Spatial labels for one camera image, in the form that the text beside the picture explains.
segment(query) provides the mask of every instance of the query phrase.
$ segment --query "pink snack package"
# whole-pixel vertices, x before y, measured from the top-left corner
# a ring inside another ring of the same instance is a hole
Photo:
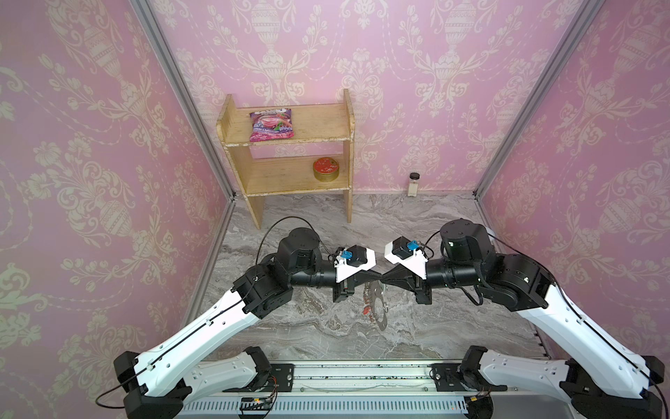
[[[249,114],[253,131],[249,141],[265,141],[268,139],[293,137],[291,109],[271,109]]]

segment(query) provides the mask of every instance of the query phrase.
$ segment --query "red and gold tin can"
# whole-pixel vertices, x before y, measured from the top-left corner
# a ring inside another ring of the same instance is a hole
[[[314,177],[321,182],[331,182],[340,174],[340,164],[334,158],[322,157],[313,165]]]

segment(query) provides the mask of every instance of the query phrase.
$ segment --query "pink wall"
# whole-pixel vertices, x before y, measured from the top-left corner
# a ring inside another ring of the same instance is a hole
[[[177,330],[224,197],[125,1],[4,2],[0,133],[0,417],[116,418],[113,359]]]
[[[498,234],[666,365],[669,104],[670,3],[605,2],[484,197]]]
[[[349,88],[359,190],[404,189],[412,171],[424,190],[472,190],[580,3],[152,1],[212,138],[226,94],[275,107]]]

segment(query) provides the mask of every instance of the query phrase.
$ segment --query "wooden shelf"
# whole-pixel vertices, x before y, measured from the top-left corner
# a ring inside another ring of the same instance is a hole
[[[292,138],[250,142],[249,113],[272,108],[238,109],[232,95],[228,95],[216,122],[221,144],[256,227],[260,229],[263,221],[264,196],[338,190],[344,193],[347,221],[351,223],[355,120],[349,91],[344,89],[344,103],[290,107],[295,133]],[[319,156],[254,159],[249,149],[255,145],[332,141],[342,143],[342,153],[329,156],[340,163],[340,175],[331,182],[314,178],[312,164]]]
[[[319,156],[254,159],[251,175],[245,185],[248,196],[301,194],[324,190],[349,189],[348,162],[342,154],[333,157],[340,162],[340,175],[331,182],[314,178],[312,164]]]

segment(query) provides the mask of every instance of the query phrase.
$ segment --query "gray marble surface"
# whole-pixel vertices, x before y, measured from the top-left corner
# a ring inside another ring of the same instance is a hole
[[[471,194],[443,196],[354,195],[353,222],[348,224],[341,195],[268,196],[263,228],[254,227],[244,201],[238,202],[226,232],[201,313],[254,263],[267,228],[287,215],[307,219],[330,249],[363,245],[377,252],[378,272],[391,264],[384,245],[400,235],[426,240],[446,221],[466,218],[481,223]],[[277,249],[279,240],[304,223],[288,219],[266,238],[261,258]],[[433,239],[438,248],[438,238]],[[270,359],[460,359],[470,345],[483,345],[508,355],[541,357],[543,350],[531,325],[516,314],[485,300],[474,306],[461,291],[433,291],[433,304],[416,304],[399,288],[384,292],[388,326],[384,331],[363,314],[363,287],[334,304],[330,289],[297,288],[293,300],[248,328],[209,355],[225,359],[255,345]]]

